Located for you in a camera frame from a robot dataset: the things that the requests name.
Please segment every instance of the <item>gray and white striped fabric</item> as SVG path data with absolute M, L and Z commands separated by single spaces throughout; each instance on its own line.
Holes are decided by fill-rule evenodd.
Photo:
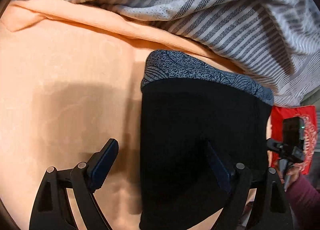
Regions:
M 320 12 L 312 0 L 66 0 L 90 3 L 198 41 L 298 106 L 320 85 Z

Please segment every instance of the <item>person's hand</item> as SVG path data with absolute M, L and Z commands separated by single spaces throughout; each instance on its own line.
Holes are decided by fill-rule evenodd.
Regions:
M 284 179 L 283 179 L 282 173 L 279 171 L 279 163 L 278 163 L 278 161 L 275 161 L 273 164 L 275 165 L 275 169 L 276 169 L 276 171 L 277 171 L 277 173 L 279 175 L 281 183 L 283 184 L 284 183 Z M 287 175 L 291 176 L 291 177 L 290 177 L 290 180 L 289 180 L 287 188 L 289 188 L 292 185 L 292 183 L 295 182 L 299 178 L 299 174 L 300 174 L 300 170 L 299 170 L 298 167 L 291 167 L 290 169 L 288 169 Z

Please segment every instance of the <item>red fabric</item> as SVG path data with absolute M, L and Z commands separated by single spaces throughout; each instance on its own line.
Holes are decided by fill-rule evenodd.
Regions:
M 272 133 L 271 138 L 282 141 L 282 121 L 287 118 L 299 116 L 304 120 L 304 154 L 305 161 L 301 164 L 296 164 L 300 167 L 302 174 L 309 173 L 313 152 L 317 142 L 317 116 L 316 108 L 313 105 L 296 107 L 296 108 L 284 108 L 273 106 L 271 111 L 271 125 Z M 272 166 L 279 156 L 276 153 L 272 153 Z

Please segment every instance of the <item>person's arm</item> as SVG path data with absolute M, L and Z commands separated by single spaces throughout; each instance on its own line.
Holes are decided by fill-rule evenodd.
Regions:
M 320 229 L 320 193 L 297 172 L 286 192 L 287 199 L 303 230 Z

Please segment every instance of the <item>person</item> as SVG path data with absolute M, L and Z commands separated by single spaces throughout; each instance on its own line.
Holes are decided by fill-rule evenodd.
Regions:
M 283 175 L 276 163 L 276 170 L 282 182 Z M 320 193 L 300 173 L 298 167 L 288 169 L 290 175 L 286 197 L 302 230 L 320 229 Z

